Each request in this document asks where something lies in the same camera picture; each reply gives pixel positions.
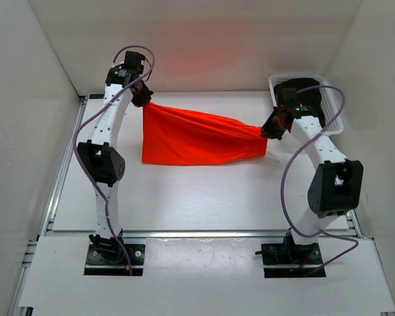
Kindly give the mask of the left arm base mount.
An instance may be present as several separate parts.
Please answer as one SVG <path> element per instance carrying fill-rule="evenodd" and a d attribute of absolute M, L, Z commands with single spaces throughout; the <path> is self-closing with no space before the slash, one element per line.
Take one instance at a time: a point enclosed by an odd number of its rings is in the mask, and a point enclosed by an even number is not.
<path fill-rule="evenodd" d="M 89 235 L 84 265 L 87 276 L 141 277 L 144 272 L 145 244 L 123 242 L 123 251 L 114 238 Z"/>

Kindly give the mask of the orange shorts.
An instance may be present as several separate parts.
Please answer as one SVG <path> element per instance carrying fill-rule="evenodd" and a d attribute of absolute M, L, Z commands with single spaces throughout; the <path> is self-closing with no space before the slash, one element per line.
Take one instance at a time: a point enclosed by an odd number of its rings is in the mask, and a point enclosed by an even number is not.
<path fill-rule="evenodd" d="M 239 120 L 150 103 L 143 109 L 142 162 L 222 165 L 265 156 L 267 138 Z"/>

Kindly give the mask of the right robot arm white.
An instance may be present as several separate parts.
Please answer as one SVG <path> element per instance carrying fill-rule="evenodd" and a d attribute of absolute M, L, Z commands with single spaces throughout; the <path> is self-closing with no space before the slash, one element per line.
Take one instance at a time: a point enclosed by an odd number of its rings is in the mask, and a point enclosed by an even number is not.
<path fill-rule="evenodd" d="M 301 144 L 287 162 L 280 181 L 280 202 L 292 237 L 283 245 L 282 254 L 290 263 L 301 261 L 307 253 L 306 245 L 316 243 L 331 222 L 358 206 L 363 178 L 361 162 L 348 159 L 326 134 L 340 112 L 322 124 L 320 112 L 312 104 L 302 105 L 298 99 L 308 91 L 310 88 L 282 89 L 276 107 L 261 128 L 265 138 L 281 140 L 289 132 Z M 307 191 L 308 208 L 294 223 L 286 208 L 285 184 L 292 163 L 301 153 L 307 154 L 315 173 Z"/>

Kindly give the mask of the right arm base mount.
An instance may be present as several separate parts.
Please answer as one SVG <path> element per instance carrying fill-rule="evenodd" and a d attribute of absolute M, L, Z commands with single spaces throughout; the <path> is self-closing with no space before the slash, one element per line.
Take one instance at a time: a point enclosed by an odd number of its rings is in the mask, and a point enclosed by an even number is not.
<path fill-rule="evenodd" d="M 264 278 L 325 278 L 319 243 L 297 245 L 290 232 L 281 243 L 264 243 L 255 252 L 261 256 Z"/>

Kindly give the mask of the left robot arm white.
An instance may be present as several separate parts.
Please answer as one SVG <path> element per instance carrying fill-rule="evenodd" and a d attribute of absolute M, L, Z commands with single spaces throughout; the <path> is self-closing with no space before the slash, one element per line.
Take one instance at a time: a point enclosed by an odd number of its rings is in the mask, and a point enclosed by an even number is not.
<path fill-rule="evenodd" d="M 75 157 L 95 192 L 97 228 L 90 235 L 96 252 L 110 264 L 130 264 L 119 222 L 118 190 L 126 163 L 117 151 L 117 139 L 129 104 L 145 107 L 152 91 L 146 86 L 154 61 L 134 46 L 122 50 L 124 60 L 113 62 L 105 79 L 102 108 L 81 125 L 93 124 L 85 142 L 73 141 Z"/>

